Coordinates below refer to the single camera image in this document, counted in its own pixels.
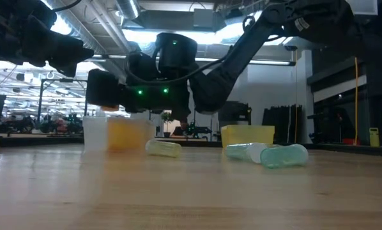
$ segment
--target wooden table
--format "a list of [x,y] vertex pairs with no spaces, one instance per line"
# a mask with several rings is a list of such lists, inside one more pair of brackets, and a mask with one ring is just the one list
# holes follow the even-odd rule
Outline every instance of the wooden table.
[[380,157],[312,151],[268,170],[220,151],[2,149],[0,229],[382,229]]

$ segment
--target yellow bin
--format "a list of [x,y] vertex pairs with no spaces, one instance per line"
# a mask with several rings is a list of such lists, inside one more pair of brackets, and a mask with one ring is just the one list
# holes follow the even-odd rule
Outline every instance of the yellow bin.
[[107,119],[107,150],[143,150],[154,138],[155,127],[150,121],[130,118]]
[[380,147],[380,138],[378,135],[378,128],[370,128],[370,146]]
[[264,143],[273,144],[274,126],[227,125],[221,128],[222,147],[230,144]]

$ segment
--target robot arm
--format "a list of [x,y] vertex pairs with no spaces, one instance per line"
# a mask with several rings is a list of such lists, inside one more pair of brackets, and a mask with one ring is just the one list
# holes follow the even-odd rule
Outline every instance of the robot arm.
[[50,30],[56,11],[40,0],[0,0],[0,60],[16,65],[29,62],[43,67],[46,61],[67,77],[74,77],[77,63],[91,58],[93,50],[71,36]]
[[249,61],[282,26],[284,36],[300,36],[311,42],[338,46],[351,41],[346,42],[352,44],[350,47],[340,45],[346,48],[343,51],[365,56],[361,52],[363,45],[360,42],[354,45],[356,39],[347,34],[355,23],[345,0],[292,0],[271,4],[259,20],[245,30],[221,65],[207,76],[199,74],[190,78],[196,111],[210,114],[219,110]]
[[[126,85],[117,87],[117,80],[100,70],[89,72],[88,102],[121,104],[127,112],[170,109],[173,114],[179,114],[174,119],[182,119],[190,113],[187,105],[189,80],[196,111],[214,113],[225,104],[249,61],[275,33],[336,47],[365,61],[382,58],[382,37],[375,32],[364,31],[355,22],[351,7],[345,0],[271,3],[258,21],[244,27],[244,31],[225,57],[201,68],[193,61],[197,52],[195,41],[178,34],[159,34],[158,48],[153,57],[143,53],[129,55],[125,67]],[[160,53],[158,70],[155,66],[157,52]],[[219,65],[209,74],[202,73],[215,64]],[[101,87],[106,78],[114,83]]]

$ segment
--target yellow cable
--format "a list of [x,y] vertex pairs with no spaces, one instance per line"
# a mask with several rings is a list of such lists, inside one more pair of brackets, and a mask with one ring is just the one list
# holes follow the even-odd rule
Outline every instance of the yellow cable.
[[356,68],[356,101],[355,101],[355,128],[356,128],[356,136],[354,145],[357,145],[357,139],[358,139],[358,61],[357,57],[355,57],[355,68]]
[[295,122],[294,122],[294,143],[296,143],[298,136],[298,51],[296,50],[296,64],[294,66],[296,70],[296,103],[294,104],[296,109]]

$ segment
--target white wall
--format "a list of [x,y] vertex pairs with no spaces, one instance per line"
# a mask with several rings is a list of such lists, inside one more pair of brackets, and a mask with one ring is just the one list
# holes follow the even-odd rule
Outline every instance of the white wall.
[[253,125],[262,125],[264,109],[295,103],[293,67],[249,65],[247,72],[241,102],[251,106]]
[[304,50],[302,57],[297,63],[298,71],[298,104],[303,105],[302,112],[302,136],[301,140],[305,143],[311,143],[309,134],[314,132],[312,119],[307,119],[307,116],[313,114],[313,94],[310,91],[310,86],[307,85],[307,78],[313,75],[312,71],[312,51]]
[[[149,120],[149,112],[142,112],[142,113],[137,113],[137,114],[131,114],[131,117],[133,119],[146,119]],[[160,127],[160,132],[157,134],[157,136],[162,137],[163,136],[163,128],[164,124],[163,121],[161,120],[161,115],[159,114],[151,114],[151,122],[154,126],[159,126]]]

